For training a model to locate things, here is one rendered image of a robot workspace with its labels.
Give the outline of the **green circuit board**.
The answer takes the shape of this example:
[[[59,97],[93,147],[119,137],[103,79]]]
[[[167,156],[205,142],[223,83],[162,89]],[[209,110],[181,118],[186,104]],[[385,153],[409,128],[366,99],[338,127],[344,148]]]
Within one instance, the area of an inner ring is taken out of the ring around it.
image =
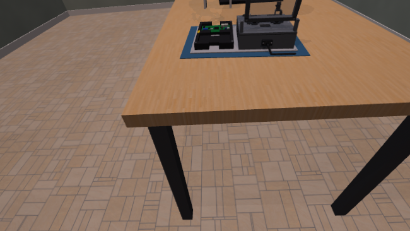
[[[225,29],[230,29],[230,25],[228,23],[221,25],[202,26],[202,30],[211,30],[211,32],[220,32],[220,30]]]

